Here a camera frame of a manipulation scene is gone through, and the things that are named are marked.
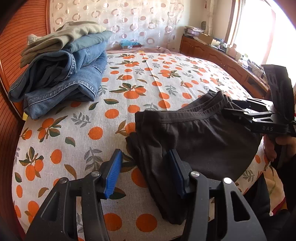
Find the person's right hand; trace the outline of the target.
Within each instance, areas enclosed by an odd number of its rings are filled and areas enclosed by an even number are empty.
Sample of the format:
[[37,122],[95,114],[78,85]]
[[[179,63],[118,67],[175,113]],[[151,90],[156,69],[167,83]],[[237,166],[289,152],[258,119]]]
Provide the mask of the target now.
[[288,161],[295,155],[295,138],[291,136],[278,136],[275,139],[270,138],[268,135],[263,137],[264,152],[267,159],[273,162],[277,158],[275,151],[275,145],[281,145],[286,147],[284,154],[284,161]]

